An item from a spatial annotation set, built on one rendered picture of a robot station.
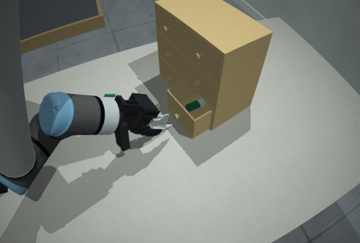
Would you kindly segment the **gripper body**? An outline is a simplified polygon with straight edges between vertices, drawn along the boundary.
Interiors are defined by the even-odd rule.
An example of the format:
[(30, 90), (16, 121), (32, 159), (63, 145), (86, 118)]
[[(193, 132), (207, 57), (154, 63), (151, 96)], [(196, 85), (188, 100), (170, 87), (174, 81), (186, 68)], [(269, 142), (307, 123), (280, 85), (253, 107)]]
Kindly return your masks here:
[(116, 95), (115, 101), (120, 110), (120, 121), (116, 131), (123, 122), (127, 122), (128, 130), (140, 134), (153, 118), (157, 118), (160, 111), (153, 104), (147, 94), (132, 93), (129, 100), (124, 100), (121, 95)]

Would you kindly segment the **tan chest of drawers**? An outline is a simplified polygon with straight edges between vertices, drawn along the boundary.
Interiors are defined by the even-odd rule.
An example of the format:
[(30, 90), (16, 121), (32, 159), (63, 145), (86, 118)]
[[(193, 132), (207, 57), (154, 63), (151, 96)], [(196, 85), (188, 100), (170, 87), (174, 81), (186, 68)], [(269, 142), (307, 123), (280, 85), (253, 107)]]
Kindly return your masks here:
[(162, 33), (158, 30), (156, 6), (158, 5), (184, 24), (184, 51), (162, 34), (184, 54), (183, 76), (175, 69), (183, 77), (183, 81), (187, 81), (185, 79), (185, 57), (187, 56), (197, 65), (185, 54), (186, 27), (223, 54), (219, 83), (197, 65), (218, 85), (214, 108), (187, 81), (214, 109), (210, 129), (217, 128), (249, 107), (257, 88), (273, 32), (223, 0), (159, 0), (154, 4), (158, 57), (161, 56), (158, 32)]

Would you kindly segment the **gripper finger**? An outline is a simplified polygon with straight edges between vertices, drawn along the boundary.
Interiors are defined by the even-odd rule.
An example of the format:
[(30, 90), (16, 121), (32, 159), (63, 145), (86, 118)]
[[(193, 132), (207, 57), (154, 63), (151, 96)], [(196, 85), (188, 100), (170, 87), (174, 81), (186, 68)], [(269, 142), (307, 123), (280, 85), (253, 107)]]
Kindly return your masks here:
[(169, 129), (172, 124), (168, 124), (169, 114), (164, 114), (159, 119), (153, 119), (145, 130), (138, 130), (142, 136), (155, 136)]
[[(155, 106), (158, 108), (159, 110), (159, 107), (160, 107), (160, 103), (156, 103)], [(163, 115), (161, 114), (158, 114), (157, 118), (153, 118), (153, 119), (159, 119), (160, 117), (162, 117)]]

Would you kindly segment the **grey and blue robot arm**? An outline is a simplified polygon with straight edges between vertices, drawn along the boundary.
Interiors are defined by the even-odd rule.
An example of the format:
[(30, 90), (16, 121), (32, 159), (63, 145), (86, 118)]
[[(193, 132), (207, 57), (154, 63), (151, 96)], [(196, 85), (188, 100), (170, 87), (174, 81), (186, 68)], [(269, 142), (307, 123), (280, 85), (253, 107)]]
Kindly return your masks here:
[[(0, 183), (24, 195), (59, 142), (75, 135), (110, 135), (130, 149), (127, 122), (117, 129), (111, 97), (48, 93), (28, 123), (21, 63), (19, 0), (0, 0)], [(50, 135), (50, 136), (48, 136)]]

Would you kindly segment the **brown wooden drawer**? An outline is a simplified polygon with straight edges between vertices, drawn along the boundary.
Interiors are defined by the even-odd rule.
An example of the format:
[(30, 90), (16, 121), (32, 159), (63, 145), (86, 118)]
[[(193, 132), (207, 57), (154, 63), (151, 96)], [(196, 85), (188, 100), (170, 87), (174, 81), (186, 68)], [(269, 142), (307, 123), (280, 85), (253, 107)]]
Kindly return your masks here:
[(168, 110), (192, 138), (211, 128), (214, 109), (205, 100), (204, 106), (187, 111), (186, 104), (202, 98), (187, 81), (166, 90), (166, 93)]
[(218, 85), (187, 56), (185, 57), (185, 79), (214, 108)]
[(186, 27), (185, 54), (219, 83), (223, 54), (188, 27)]
[(183, 82), (183, 77), (172, 68), (161, 56), (160, 58), (160, 67), (161, 67), (161, 75), (168, 81), (168, 83), (174, 87), (177, 84)]
[(158, 32), (159, 54), (183, 76), (183, 53)]
[(184, 51), (184, 24), (158, 5), (156, 6), (156, 13), (157, 30), (173, 42), (180, 50)]

